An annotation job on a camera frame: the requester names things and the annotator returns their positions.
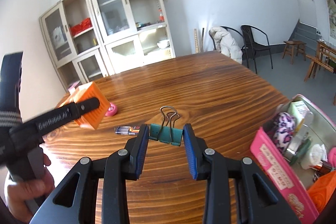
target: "black chair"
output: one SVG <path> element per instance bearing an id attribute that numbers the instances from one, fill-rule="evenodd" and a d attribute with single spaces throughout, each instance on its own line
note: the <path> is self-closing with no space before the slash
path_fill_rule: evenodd
<path id="1" fill-rule="evenodd" d="M 256 29 L 256 30 L 262 32 L 264 35 L 266 35 L 268 46 L 261 45 L 261 44 L 259 44 L 259 43 L 257 43 L 257 42 L 254 41 L 253 34 L 252 34 L 252 28 Z M 255 67 L 255 73 L 256 74 L 258 73 L 257 72 L 257 64 L 255 62 L 255 55 L 256 55 L 257 52 L 269 51 L 269 56 L 271 58 L 271 66 L 272 66 L 272 69 L 273 69 L 271 47 L 269 45 L 267 34 L 265 32 L 263 32 L 262 30 L 260 30 L 260 29 L 258 29 L 256 27 L 250 26 L 250 25 L 242 25 L 241 26 L 241 30 L 243 32 L 243 38 L 244 38 L 244 45 L 245 45 L 245 47 L 250 48 L 252 50 L 254 67 Z"/>
<path id="2" fill-rule="evenodd" d="M 244 46 L 241 48 L 241 51 L 243 51 L 243 49 L 245 49 L 245 52 L 243 52 L 243 54 L 246 54 L 246 60 L 247 60 L 247 67 L 250 68 L 249 66 L 249 58 L 248 58 L 248 55 L 247 55 L 247 50 L 246 50 L 246 45 L 245 45 L 245 40 L 244 40 L 244 37 L 243 35 L 238 32 L 236 29 L 233 29 L 233 28 L 230 28 L 230 27 L 226 27 L 226 26 L 221 26 L 222 28 L 226 29 L 226 30 L 232 30 L 232 31 L 235 31 L 237 32 L 242 38 L 243 38 L 243 41 L 244 41 Z M 215 44 L 215 40 L 213 39 L 213 37 L 211 36 L 210 34 L 210 31 L 209 31 L 209 35 L 210 37 L 212 38 L 212 42 L 213 42 L 213 49 L 214 51 L 216 50 L 216 44 Z"/>

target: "orange bag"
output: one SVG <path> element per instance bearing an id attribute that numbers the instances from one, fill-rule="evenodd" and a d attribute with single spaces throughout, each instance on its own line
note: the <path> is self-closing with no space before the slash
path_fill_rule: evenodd
<path id="1" fill-rule="evenodd" d="M 320 177 L 308 190 L 316 209 L 321 213 L 336 188 L 336 171 Z"/>

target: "white puffer jacket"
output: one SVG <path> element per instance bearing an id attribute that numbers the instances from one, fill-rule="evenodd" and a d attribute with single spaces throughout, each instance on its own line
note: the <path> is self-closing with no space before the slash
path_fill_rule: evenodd
<path id="1" fill-rule="evenodd" d="M 221 54 L 230 57 L 240 64 L 242 63 L 243 53 L 235 39 L 226 29 L 222 27 L 212 27 L 210 29 L 210 35 L 215 41 L 217 51 L 220 51 Z"/>

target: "white jar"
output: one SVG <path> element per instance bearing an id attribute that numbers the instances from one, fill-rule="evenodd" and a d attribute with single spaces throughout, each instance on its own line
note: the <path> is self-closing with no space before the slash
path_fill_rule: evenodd
<path id="1" fill-rule="evenodd" d="M 323 150 L 319 144 L 313 145 L 301 160 L 301 167 L 305 170 L 314 167 L 320 163 L 323 156 Z"/>

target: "green binder clip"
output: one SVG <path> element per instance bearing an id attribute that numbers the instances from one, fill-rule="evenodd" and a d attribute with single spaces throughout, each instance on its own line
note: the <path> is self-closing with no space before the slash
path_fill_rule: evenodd
<path id="1" fill-rule="evenodd" d="M 164 108 L 170 108 L 173 111 L 167 112 L 165 114 L 163 112 Z M 160 108 L 160 111 L 163 115 L 162 123 L 161 125 L 151 123 L 149 139 L 180 146 L 182 139 L 182 129 L 174 128 L 175 121 L 180 118 L 180 115 L 177 113 L 177 110 L 172 106 L 163 106 Z"/>

